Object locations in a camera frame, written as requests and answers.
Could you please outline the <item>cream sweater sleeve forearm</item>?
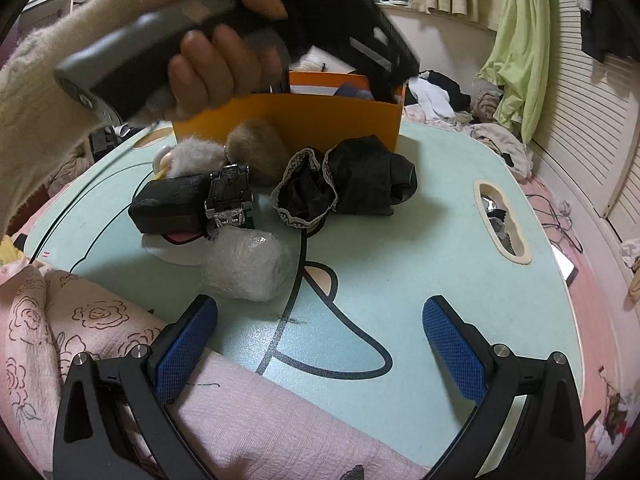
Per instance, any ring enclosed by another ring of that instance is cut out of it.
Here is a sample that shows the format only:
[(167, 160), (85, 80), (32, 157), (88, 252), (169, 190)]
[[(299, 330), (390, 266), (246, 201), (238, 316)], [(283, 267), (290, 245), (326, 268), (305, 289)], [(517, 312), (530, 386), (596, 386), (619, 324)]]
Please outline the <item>cream sweater sleeve forearm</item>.
[(33, 30), (1, 70), (1, 232), (100, 121), (56, 82), (59, 62), (137, 18), (142, 0), (90, 0)]

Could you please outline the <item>person's left hand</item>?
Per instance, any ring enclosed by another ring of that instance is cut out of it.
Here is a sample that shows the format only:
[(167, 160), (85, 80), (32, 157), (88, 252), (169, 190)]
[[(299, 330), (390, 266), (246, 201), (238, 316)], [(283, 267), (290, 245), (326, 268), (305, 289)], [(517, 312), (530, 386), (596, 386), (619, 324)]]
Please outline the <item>person's left hand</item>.
[[(151, 12), (175, 1), (142, 0), (142, 8)], [(272, 20), (286, 18), (280, 0), (241, 1)], [(234, 29), (221, 24), (208, 36), (199, 30), (187, 32), (179, 53), (168, 63), (167, 75), (176, 104), (166, 108), (163, 118), (181, 122), (273, 86), (281, 80), (282, 64), (275, 48), (255, 52)]]

